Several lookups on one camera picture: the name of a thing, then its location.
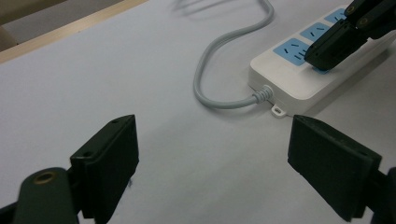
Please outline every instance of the screw hole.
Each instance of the screw hole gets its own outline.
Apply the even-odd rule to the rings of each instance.
[[[346,9],[346,12],[347,13],[352,13],[354,10],[355,10],[354,7],[349,7],[349,8]]]
[[[47,184],[55,178],[54,172],[45,172],[35,177],[34,183],[37,185]]]
[[[365,25],[365,24],[367,24],[369,22],[369,20],[367,19],[367,18],[363,18],[363,19],[361,19],[360,21],[359,21],[359,24],[360,25]]]

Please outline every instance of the table surface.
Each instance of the table surface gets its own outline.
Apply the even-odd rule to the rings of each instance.
[[[214,55],[209,97],[250,95],[254,57],[349,1],[272,3],[268,27]],[[68,168],[107,122],[135,114],[140,163],[110,223],[344,223],[287,163],[292,118],[275,119],[269,103],[211,110],[193,96],[204,48],[263,15],[256,0],[150,0],[0,64],[0,206],[17,200],[26,176]],[[381,154],[384,173],[396,164],[395,50],[307,114]]]

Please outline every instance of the floor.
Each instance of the floor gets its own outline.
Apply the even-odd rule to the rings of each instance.
[[[18,43],[62,27],[122,0],[67,0],[54,7],[3,25]]]

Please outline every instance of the power cord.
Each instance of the power cord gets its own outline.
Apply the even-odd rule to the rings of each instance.
[[[271,5],[271,3],[268,0],[258,0],[259,3],[262,5],[264,10],[267,10],[267,16],[260,22],[236,30],[232,31],[230,33],[227,33],[225,35],[222,35],[215,39],[212,43],[207,46],[207,48],[204,51],[204,54],[201,56],[201,59],[198,63],[197,69],[195,71],[195,76],[194,76],[194,81],[193,81],[193,90],[195,97],[201,102],[201,104],[210,107],[210,108],[216,108],[216,109],[236,109],[240,107],[245,107],[248,105],[254,105],[254,104],[260,104],[264,101],[269,100],[273,92],[272,90],[267,87],[263,86],[259,91],[256,91],[252,94],[252,96],[248,97],[245,100],[241,101],[235,101],[235,102],[218,102],[218,101],[213,101],[208,99],[207,97],[204,96],[204,94],[201,91],[201,78],[203,75],[203,72],[205,70],[205,67],[207,65],[207,62],[209,61],[210,57],[213,55],[213,53],[221,48],[223,45],[226,43],[242,36],[242,35],[247,35],[251,32],[257,31],[265,26],[267,26],[272,18],[274,17],[274,7]]]

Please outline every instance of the power strip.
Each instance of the power strip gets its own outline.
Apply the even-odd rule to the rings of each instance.
[[[306,63],[304,54],[308,47],[345,17],[346,7],[336,8],[251,61],[248,85],[255,91],[264,85],[272,89],[274,96],[270,102],[274,104],[272,113],[277,118],[306,112],[396,38],[396,33],[391,32],[378,40],[370,39],[331,71],[319,71]]]

